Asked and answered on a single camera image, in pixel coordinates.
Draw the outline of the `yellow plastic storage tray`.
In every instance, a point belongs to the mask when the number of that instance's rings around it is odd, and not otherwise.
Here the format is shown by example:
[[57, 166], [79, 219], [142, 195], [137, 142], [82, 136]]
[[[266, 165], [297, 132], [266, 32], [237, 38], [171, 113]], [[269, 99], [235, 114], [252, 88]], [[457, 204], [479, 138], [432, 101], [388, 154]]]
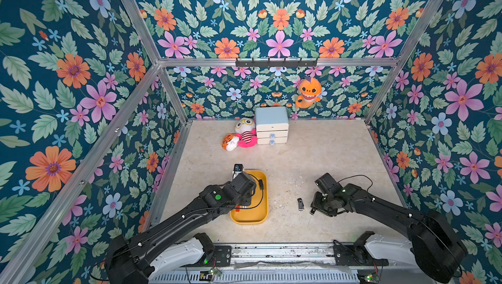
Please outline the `yellow plastic storage tray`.
[[[257, 183], [256, 192], [252, 197], [250, 206], [242, 206], [243, 209], [234, 209], [230, 212], [232, 221], [239, 225], [257, 225], [263, 223], [269, 214], [267, 176], [259, 170], [247, 170]], [[264, 182], [264, 191], [259, 188], [258, 180]]]

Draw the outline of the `black silver swivel usb drive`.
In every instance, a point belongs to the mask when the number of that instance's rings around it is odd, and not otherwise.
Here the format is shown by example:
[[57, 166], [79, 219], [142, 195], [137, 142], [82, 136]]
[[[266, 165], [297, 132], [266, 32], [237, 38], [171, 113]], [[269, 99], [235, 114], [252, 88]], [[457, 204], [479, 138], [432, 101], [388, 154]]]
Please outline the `black silver swivel usb drive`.
[[305, 209], [302, 198], [298, 198], [298, 210], [303, 211]]

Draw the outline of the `black capless usb drive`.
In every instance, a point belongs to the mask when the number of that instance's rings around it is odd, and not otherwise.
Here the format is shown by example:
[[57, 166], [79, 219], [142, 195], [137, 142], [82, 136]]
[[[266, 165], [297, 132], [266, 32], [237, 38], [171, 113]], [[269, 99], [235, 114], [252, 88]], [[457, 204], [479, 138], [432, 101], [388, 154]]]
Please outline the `black capless usb drive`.
[[260, 179], [258, 180], [259, 188], [261, 191], [264, 191], [264, 182]]

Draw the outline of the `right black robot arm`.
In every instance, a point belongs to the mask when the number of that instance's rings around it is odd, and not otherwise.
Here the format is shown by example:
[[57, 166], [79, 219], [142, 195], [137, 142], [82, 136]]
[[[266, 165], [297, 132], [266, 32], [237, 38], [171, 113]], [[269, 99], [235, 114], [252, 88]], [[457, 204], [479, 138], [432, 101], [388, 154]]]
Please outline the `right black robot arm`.
[[406, 209], [355, 184], [343, 186], [328, 173], [315, 184], [318, 191], [311, 203], [311, 214], [320, 212], [335, 217], [354, 212], [390, 227], [410, 242], [411, 261], [439, 283], [448, 283], [461, 272], [467, 248], [439, 212]]

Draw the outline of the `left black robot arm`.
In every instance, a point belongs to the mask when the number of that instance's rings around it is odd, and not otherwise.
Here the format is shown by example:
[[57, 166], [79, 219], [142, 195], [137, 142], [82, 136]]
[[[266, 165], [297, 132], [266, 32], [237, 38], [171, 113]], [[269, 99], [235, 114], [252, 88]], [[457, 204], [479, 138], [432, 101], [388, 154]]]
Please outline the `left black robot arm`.
[[130, 239], [117, 236], [109, 244], [104, 267], [109, 283], [149, 283], [176, 268], [208, 263], [214, 244], [205, 233], [182, 238], [239, 206], [250, 209], [251, 199], [264, 184], [240, 172], [223, 185], [209, 185], [185, 208], [155, 227]]

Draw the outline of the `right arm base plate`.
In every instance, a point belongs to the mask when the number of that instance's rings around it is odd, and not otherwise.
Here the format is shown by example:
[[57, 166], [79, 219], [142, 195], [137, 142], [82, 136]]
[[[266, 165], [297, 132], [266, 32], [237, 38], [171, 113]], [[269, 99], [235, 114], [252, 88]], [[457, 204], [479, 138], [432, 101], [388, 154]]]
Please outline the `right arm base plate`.
[[338, 266], [388, 266], [387, 259], [375, 259], [363, 246], [333, 241], [333, 256]]

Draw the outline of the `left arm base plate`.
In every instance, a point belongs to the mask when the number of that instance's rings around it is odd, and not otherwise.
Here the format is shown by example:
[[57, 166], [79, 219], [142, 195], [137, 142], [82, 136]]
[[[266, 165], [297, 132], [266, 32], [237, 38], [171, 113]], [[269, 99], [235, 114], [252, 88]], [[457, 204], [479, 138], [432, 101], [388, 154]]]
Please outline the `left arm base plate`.
[[203, 267], [227, 267], [231, 264], [231, 257], [231, 246], [216, 246], [211, 253], [201, 258], [199, 265]]

